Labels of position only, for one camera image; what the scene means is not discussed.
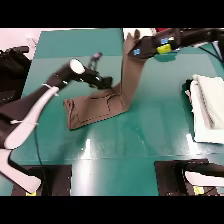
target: white cloth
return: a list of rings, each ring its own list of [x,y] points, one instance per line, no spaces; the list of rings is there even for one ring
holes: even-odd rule
[[[224,81],[221,77],[209,78],[193,75],[198,81],[205,107],[213,129],[224,129]]]
[[[224,130],[212,129],[212,121],[207,113],[197,81],[191,82],[190,91],[194,113],[194,140],[196,142],[224,144]]]

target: table surface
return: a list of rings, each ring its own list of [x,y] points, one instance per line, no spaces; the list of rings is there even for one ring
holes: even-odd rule
[[[104,54],[100,73],[118,83],[122,45],[122,31],[117,28],[43,32],[23,96],[69,58],[87,64],[98,51]],[[215,53],[210,44],[204,47]],[[128,112],[74,131],[66,128],[63,99],[96,90],[85,83],[70,84],[50,101],[40,118],[43,163],[73,165],[71,195],[158,195],[155,161],[208,158],[224,165],[223,145],[192,140],[192,114],[181,86],[193,74],[224,78],[222,64],[201,49],[184,48],[170,62],[150,59]],[[39,164],[33,135],[12,153],[12,159],[21,165]],[[11,191],[12,184],[0,178],[0,195]]]

